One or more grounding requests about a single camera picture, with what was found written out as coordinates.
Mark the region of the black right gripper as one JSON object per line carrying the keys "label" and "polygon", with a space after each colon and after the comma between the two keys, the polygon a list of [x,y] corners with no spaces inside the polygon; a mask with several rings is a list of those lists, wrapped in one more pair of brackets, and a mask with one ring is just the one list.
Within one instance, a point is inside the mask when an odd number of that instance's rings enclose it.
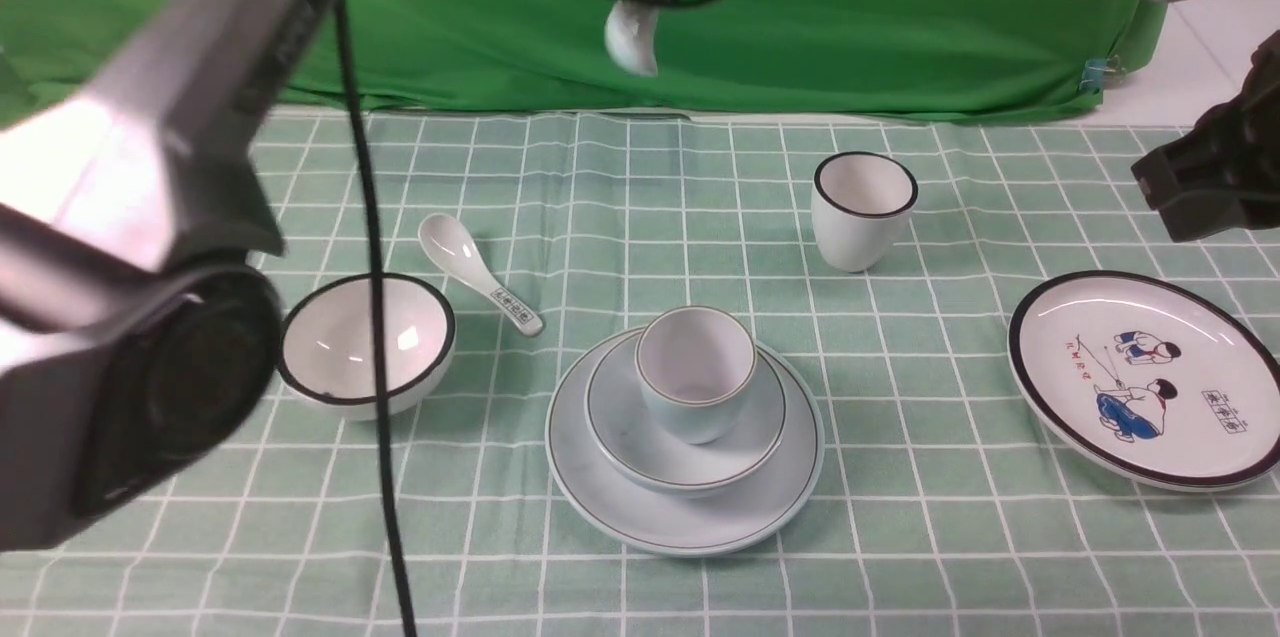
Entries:
{"label": "black right gripper", "polygon": [[1174,242],[1279,226],[1279,35],[1251,61],[1240,93],[1132,166]]}

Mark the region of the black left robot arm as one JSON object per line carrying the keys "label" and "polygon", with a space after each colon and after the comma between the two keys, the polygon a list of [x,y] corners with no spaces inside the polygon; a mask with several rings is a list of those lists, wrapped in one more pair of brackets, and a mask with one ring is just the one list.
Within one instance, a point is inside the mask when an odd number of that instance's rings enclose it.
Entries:
{"label": "black left robot arm", "polygon": [[196,463],[265,394],[285,240],[250,145],[338,0],[168,0],[3,132],[3,550]]}

